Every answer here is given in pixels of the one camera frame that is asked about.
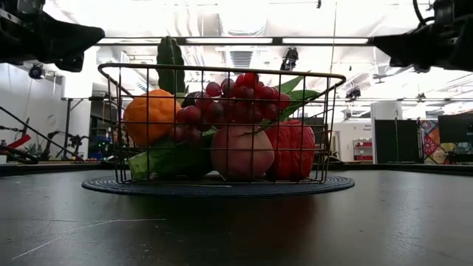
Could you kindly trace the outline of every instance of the red pepper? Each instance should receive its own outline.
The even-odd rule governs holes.
[[[275,150],[274,163],[267,172],[270,180],[299,181],[309,177],[316,150],[316,139],[312,128],[305,126],[299,120],[289,120],[280,122],[279,130],[278,126],[269,127],[266,129],[266,135]]]

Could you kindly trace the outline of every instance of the grape bunch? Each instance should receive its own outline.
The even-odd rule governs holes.
[[[194,95],[194,105],[176,114],[178,123],[171,130],[175,143],[198,143],[201,132],[225,124],[258,124],[263,119],[275,120],[290,105],[290,96],[266,86],[255,73],[245,73],[233,81],[210,82],[204,92]]]

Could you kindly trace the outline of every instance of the ceiling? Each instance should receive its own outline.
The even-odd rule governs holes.
[[[405,33],[418,24],[411,0],[49,0],[47,5],[62,12],[72,21],[102,27],[110,37],[170,36],[343,36],[367,37]],[[419,0],[424,17],[428,0]],[[287,47],[261,46],[232,47],[229,45],[182,47],[186,65],[206,67],[250,67],[279,69]],[[348,79],[338,89],[336,119],[345,112],[357,114],[369,111],[373,101],[412,98],[425,93],[427,102],[405,101],[407,116],[418,115],[418,110],[430,115],[463,112],[472,109],[467,100],[445,102],[444,98],[471,98],[472,78],[467,72],[432,69],[418,74],[411,69],[387,67],[389,57],[372,47],[297,47],[299,61],[295,71],[332,72]],[[156,46],[101,47],[101,62],[122,61],[156,64]],[[206,73],[206,81],[221,81],[226,74]],[[138,71],[146,81],[146,73]],[[263,81],[275,84],[277,77],[265,76]],[[191,90],[199,90],[198,72],[187,72],[186,83]],[[127,85],[133,93],[142,93],[135,78]],[[149,73],[149,86],[157,85],[157,74]],[[308,78],[308,89],[323,90],[323,78]],[[347,103],[347,91],[361,90],[361,99]],[[319,107],[307,108],[309,113],[320,112]]]

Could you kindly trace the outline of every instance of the colorful poster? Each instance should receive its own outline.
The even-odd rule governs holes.
[[[450,164],[449,151],[471,151],[471,143],[441,143],[436,120],[421,120],[423,131],[423,161],[426,164]]]

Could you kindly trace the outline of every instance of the grape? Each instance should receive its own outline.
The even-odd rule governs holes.
[[[238,76],[238,78],[236,78],[237,80],[235,81],[235,84],[237,86],[241,86],[244,84],[244,80],[245,80],[245,75],[241,74]]]
[[[195,127],[188,127],[186,130],[186,140],[189,143],[195,144],[200,142],[200,131]]]
[[[235,122],[249,123],[248,109],[246,106],[238,106],[235,109]]]
[[[207,108],[207,118],[209,121],[213,122],[216,119],[220,118],[224,114],[224,109],[222,104],[213,102]]]
[[[244,99],[254,99],[254,89],[245,88],[242,91],[242,98],[244,98]]]
[[[235,83],[235,81],[232,80],[231,78],[226,78],[226,79],[224,79],[224,80],[222,81],[222,83],[220,84],[220,86],[223,88],[223,86],[224,86],[225,84],[228,85],[228,83]]]
[[[246,108],[247,106],[251,106],[251,102],[248,100],[241,100],[236,103],[237,108]]]
[[[261,113],[261,110],[256,106],[253,106],[248,110],[248,117],[250,122],[256,124],[261,123],[261,121],[263,120],[263,114]]]
[[[278,106],[274,103],[266,104],[263,109],[263,118],[275,120],[279,116]]]
[[[177,113],[176,113],[176,122],[178,122],[178,123],[185,123],[186,122],[186,116],[184,115],[184,110],[185,110],[185,108],[182,108],[181,110],[177,111]]]
[[[199,92],[191,92],[186,95],[186,98],[184,98],[183,103],[180,104],[181,107],[185,108],[187,106],[195,106],[195,96]]]
[[[234,96],[235,98],[241,98],[241,99],[244,99],[245,96],[246,96],[246,90],[248,88],[246,86],[239,86],[239,87],[236,87],[234,88]]]
[[[247,87],[254,88],[258,84],[259,76],[256,73],[245,73],[243,76],[243,84]]]
[[[203,112],[206,111],[206,109],[208,108],[208,106],[213,103],[212,99],[210,98],[210,96],[208,96],[207,93],[197,93],[195,95],[195,106],[197,106],[197,108],[199,108],[200,110],[202,110]]]
[[[186,130],[182,126],[172,127],[169,135],[175,143],[181,143],[186,140]]]
[[[196,106],[187,106],[184,109],[184,120],[187,124],[198,124],[201,116],[202,112]]]
[[[256,91],[258,99],[273,100],[274,89],[269,86],[264,86]]]
[[[279,90],[276,89],[276,88],[272,88],[273,89],[273,96],[271,99],[273,100],[279,100]]]
[[[201,132],[207,132],[212,128],[212,124],[207,119],[202,119],[202,123],[199,125],[199,130]]]
[[[214,122],[214,126],[217,128],[217,129],[221,129],[225,126],[226,123],[230,123],[230,121],[227,121],[224,117],[221,117],[219,118],[218,120],[216,120]]]
[[[280,102],[281,110],[288,108],[290,105],[290,96],[285,93],[281,93],[280,98],[281,98],[281,102]]]
[[[212,81],[209,84],[207,84],[207,87],[205,88],[205,92],[207,92],[207,94],[210,97],[217,97],[222,94],[222,88],[217,82]]]
[[[233,121],[237,102],[235,100],[221,99],[220,104],[222,104],[223,106],[223,113],[225,116],[225,120],[228,122]]]
[[[229,82],[222,83],[223,97],[231,97],[235,88],[235,83],[230,80]]]

